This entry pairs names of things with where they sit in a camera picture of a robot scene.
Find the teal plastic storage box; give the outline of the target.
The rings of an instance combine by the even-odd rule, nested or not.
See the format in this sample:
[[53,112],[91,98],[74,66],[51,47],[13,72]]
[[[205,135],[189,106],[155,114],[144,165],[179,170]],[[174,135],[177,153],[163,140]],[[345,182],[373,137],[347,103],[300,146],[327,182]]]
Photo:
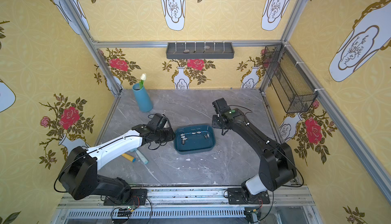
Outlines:
[[207,152],[216,145],[214,131],[209,124],[180,127],[175,135],[174,148],[181,155]]

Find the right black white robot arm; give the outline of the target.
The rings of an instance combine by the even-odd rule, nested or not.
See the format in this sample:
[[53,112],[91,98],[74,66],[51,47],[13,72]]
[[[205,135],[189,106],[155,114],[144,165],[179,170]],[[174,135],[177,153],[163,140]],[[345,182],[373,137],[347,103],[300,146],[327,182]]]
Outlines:
[[279,144],[259,130],[240,109],[231,108],[224,98],[212,103],[216,114],[212,127],[225,135],[233,130],[256,152],[260,159],[258,174],[246,180],[242,187],[250,195],[266,190],[275,191],[297,177],[292,149],[286,143]]

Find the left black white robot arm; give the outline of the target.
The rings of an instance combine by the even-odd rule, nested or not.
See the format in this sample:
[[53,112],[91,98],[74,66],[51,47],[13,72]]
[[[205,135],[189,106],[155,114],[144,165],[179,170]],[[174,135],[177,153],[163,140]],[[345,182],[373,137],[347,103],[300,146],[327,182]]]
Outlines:
[[139,124],[106,143],[87,149],[77,146],[68,155],[55,183],[75,200],[90,195],[105,196],[115,205],[127,204],[133,197],[131,186],[122,178],[99,175],[99,170],[139,147],[156,143],[159,146],[175,139],[170,120],[164,114],[154,114],[148,124]]

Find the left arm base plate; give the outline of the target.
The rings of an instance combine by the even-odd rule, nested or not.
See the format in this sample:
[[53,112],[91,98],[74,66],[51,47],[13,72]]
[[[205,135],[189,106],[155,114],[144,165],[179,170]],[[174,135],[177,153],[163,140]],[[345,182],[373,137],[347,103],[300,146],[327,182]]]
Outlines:
[[136,188],[126,191],[118,199],[105,197],[104,206],[143,206],[146,203],[148,190],[146,188]]

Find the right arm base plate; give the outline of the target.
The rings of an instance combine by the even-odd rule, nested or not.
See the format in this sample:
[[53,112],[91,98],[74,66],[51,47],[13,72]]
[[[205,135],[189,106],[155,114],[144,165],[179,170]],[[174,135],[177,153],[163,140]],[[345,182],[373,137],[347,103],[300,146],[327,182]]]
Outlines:
[[230,205],[263,205],[270,204],[270,198],[267,191],[258,194],[251,194],[243,188],[228,188],[224,192],[224,197],[228,199]]

